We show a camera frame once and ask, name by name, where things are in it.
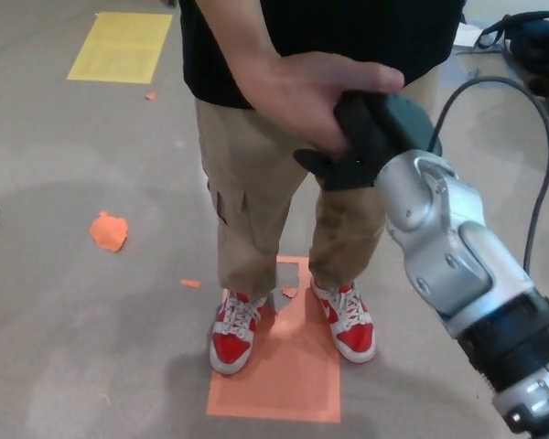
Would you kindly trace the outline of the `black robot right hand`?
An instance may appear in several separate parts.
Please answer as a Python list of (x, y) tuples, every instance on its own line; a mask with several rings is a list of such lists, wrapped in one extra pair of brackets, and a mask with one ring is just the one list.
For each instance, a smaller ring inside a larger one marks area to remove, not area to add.
[(429, 115), (402, 95), (345, 91), (333, 112), (349, 141), (348, 152), (338, 159), (313, 149), (294, 152), (326, 191), (372, 187), (390, 160), (410, 150), (442, 155)]

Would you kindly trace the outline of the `person's bare right hand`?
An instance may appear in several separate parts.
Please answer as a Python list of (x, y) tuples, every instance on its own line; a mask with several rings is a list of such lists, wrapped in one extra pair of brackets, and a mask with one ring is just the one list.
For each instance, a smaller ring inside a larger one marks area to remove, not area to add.
[(404, 86), (399, 70), (322, 52), (269, 60), (246, 73), (239, 88), (257, 112), (331, 156), (347, 150), (333, 112), (344, 91), (391, 93)]

